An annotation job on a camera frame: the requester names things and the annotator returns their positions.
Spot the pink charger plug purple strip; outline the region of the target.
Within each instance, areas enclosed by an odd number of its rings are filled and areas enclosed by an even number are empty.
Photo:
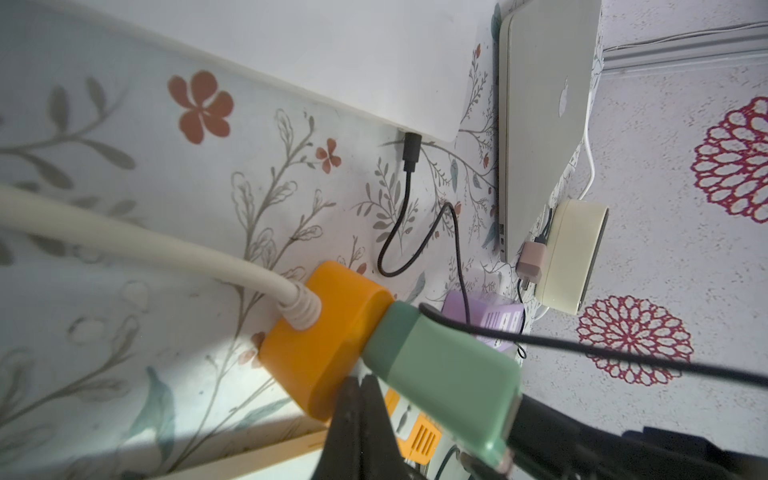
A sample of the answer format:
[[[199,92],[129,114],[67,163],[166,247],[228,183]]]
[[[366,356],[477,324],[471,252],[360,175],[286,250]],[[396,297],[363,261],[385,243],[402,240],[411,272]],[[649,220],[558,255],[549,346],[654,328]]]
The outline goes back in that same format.
[[[547,255],[547,246],[544,243],[525,242],[515,267],[518,277],[523,281],[537,284],[546,269]]]

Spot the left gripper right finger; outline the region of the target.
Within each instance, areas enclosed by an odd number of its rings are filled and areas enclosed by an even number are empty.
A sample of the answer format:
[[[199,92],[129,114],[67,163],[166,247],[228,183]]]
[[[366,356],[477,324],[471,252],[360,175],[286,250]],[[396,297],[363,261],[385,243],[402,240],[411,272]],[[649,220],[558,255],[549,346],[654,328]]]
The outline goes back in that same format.
[[[410,475],[382,397],[379,382],[367,375],[361,382],[361,478],[366,480],[408,480]]]

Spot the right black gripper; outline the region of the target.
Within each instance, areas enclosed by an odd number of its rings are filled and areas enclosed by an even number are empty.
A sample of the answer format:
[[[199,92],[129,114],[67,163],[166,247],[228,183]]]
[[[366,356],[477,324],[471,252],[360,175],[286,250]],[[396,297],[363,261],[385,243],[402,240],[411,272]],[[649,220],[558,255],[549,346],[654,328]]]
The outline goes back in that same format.
[[[767,458],[723,450],[704,437],[651,427],[625,431],[629,459],[653,479],[766,479]],[[514,465],[535,479],[628,479],[619,437],[527,395],[507,437]]]

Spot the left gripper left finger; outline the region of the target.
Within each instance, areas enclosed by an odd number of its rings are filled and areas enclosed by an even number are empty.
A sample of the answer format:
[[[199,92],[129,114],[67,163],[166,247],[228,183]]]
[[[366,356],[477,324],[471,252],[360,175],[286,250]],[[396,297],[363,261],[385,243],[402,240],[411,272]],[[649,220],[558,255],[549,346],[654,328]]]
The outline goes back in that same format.
[[[331,425],[312,480],[356,480],[361,468],[362,394],[356,377],[347,377],[338,394]]]

